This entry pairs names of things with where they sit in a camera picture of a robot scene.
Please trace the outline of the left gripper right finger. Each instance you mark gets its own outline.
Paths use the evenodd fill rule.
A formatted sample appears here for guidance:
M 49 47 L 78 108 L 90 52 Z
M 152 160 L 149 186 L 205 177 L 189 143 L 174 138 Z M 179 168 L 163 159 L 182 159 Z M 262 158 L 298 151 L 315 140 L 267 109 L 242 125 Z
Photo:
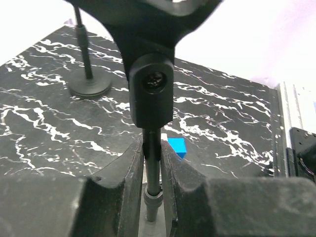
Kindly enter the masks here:
M 208 178 L 161 144 L 169 237 L 313 237 L 316 186 L 305 178 Z

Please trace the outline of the round base mic stand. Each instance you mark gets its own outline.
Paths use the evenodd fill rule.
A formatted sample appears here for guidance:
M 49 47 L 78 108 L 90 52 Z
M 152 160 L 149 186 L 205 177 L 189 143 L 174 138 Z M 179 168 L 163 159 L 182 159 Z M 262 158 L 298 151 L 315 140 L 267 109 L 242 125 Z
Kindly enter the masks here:
M 147 220 L 154 222 L 162 203 L 161 128 L 173 119 L 175 47 L 204 23 L 220 1 L 74 0 L 72 4 L 100 22 L 120 51 L 131 118 L 142 129 Z

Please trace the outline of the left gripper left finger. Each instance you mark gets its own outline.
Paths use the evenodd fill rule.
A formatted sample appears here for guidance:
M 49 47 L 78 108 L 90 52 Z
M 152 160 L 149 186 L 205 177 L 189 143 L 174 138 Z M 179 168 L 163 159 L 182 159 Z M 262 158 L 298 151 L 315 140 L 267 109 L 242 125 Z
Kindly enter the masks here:
M 137 236 L 143 162 L 138 140 L 91 176 L 2 177 L 1 236 Z

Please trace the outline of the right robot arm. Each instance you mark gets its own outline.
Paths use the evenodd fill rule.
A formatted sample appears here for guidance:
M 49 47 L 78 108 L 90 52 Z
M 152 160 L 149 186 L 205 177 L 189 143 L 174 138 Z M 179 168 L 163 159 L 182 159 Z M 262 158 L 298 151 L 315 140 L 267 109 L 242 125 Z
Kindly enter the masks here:
M 316 181 L 316 134 L 293 127 L 290 129 L 290 148 L 286 149 L 290 177 Z

